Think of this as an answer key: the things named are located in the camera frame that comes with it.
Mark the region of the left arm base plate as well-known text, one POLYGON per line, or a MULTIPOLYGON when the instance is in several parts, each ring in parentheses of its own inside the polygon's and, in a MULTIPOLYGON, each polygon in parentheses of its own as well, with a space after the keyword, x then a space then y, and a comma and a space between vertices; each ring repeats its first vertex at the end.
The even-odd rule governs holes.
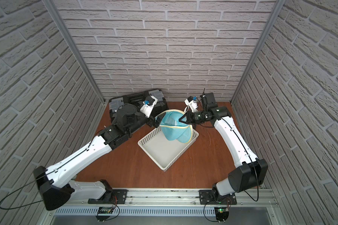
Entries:
POLYGON ((99 199, 88 199, 88 204, 125 204, 127 193, 127 189, 113 189, 99 199))

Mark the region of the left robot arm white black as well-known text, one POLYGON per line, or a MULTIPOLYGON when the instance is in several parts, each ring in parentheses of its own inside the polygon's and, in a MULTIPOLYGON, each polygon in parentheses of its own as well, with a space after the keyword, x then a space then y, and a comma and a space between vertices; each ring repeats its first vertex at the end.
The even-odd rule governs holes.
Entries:
POLYGON ((124 104, 114 114, 110 126, 98 134, 81 149, 62 161, 33 171, 35 182, 46 210, 53 211, 69 201, 81 199, 100 199, 111 187, 105 181, 75 182, 72 178, 101 156, 110 153, 145 125, 159 127, 165 115, 164 110, 152 114, 155 105, 137 108, 124 104))

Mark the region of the teal mesh laundry bag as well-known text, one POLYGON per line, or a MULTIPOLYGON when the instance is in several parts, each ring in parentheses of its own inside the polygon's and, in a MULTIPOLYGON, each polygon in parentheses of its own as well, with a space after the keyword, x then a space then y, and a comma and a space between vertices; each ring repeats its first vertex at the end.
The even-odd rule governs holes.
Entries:
POLYGON ((189 143, 192 139, 192 125, 180 122, 184 112, 170 109, 162 112, 156 119, 161 119, 159 127, 168 141, 178 140, 181 143, 189 143))

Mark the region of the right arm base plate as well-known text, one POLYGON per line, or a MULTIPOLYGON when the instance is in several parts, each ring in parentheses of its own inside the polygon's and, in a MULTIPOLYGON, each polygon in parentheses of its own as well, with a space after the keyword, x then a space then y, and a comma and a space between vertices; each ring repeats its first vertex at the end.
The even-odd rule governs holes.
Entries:
POLYGON ((220 205, 236 205, 237 200, 234 193, 221 196, 214 189, 199 190, 199 200, 201 205, 205 204, 220 204, 220 205))

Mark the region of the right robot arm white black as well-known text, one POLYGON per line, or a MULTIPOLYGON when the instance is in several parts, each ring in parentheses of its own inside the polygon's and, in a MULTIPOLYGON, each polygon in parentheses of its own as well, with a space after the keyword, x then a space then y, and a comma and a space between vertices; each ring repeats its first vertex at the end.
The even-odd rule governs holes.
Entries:
POLYGON ((202 110, 198 109, 197 98, 190 96, 185 100, 189 110, 179 119, 189 125, 201 125, 210 122, 218 131, 228 147, 235 169, 224 180, 216 183, 213 190, 215 198, 240 193, 263 184, 268 163, 259 159, 250 149, 237 129, 227 107, 220 107, 213 93, 200 95, 202 110))

